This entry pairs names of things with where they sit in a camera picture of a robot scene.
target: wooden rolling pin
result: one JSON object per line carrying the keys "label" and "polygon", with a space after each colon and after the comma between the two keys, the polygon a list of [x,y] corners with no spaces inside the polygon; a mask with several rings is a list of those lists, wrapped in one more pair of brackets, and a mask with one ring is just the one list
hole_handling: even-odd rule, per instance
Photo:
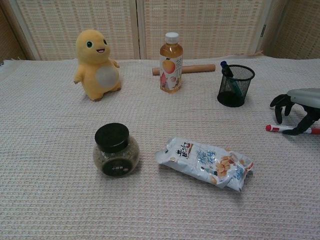
{"label": "wooden rolling pin", "polygon": [[[216,65],[214,64],[203,64],[203,65],[190,65],[183,66],[182,73],[200,73],[200,72],[214,72],[216,70]],[[152,68],[152,75],[157,76],[160,74],[160,69],[158,67]]]}

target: marker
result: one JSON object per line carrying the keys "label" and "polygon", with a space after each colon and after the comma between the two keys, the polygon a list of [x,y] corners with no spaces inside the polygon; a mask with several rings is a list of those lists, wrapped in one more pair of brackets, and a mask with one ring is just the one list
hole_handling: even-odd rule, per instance
{"label": "marker", "polygon": [[[284,130],[292,130],[295,127],[293,126],[280,126],[280,125],[272,125],[269,124],[265,127],[267,132],[283,132]],[[304,134],[314,134],[320,135],[320,128],[309,127],[306,131],[303,132]]]}
{"label": "marker", "polygon": [[232,73],[230,67],[228,66],[226,61],[222,61],[220,63],[222,67],[222,74],[226,76],[226,80],[229,81],[230,87],[234,90],[235,94],[239,97],[242,97],[242,92],[235,80],[232,78],[234,77],[234,74]]}

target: blue pen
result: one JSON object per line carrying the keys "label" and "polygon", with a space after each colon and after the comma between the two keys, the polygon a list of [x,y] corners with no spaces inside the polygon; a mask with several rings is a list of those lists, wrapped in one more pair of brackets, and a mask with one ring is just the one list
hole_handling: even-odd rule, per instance
{"label": "blue pen", "polygon": [[237,84],[237,82],[235,80],[231,79],[234,77],[234,74],[232,73],[227,62],[222,61],[220,63],[220,65],[222,67],[222,74],[226,76],[226,78],[227,78],[226,80],[229,81],[230,87],[234,90],[235,94],[237,94],[239,97],[242,97],[242,92],[241,92],[239,85]]}

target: black mesh pen holder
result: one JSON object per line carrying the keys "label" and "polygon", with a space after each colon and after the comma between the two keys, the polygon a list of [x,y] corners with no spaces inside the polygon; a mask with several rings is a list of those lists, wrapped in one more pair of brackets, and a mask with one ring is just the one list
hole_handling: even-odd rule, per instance
{"label": "black mesh pen holder", "polygon": [[227,107],[240,107],[245,103],[245,98],[251,80],[255,77],[255,72],[243,65],[229,65],[231,76],[222,70],[222,80],[217,96],[218,101]]}

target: robotic arm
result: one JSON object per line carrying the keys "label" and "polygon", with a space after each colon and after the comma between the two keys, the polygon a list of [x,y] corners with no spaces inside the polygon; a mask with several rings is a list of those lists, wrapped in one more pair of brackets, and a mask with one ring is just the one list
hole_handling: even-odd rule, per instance
{"label": "robotic arm", "polygon": [[303,107],[306,111],[306,116],[294,129],[284,130],[283,134],[292,136],[302,134],[320,119],[320,88],[293,89],[288,91],[287,94],[275,97],[270,107],[275,107],[275,117],[279,124],[282,123],[283,107],[285,107],[284,115],[288,116],[295,104]]}

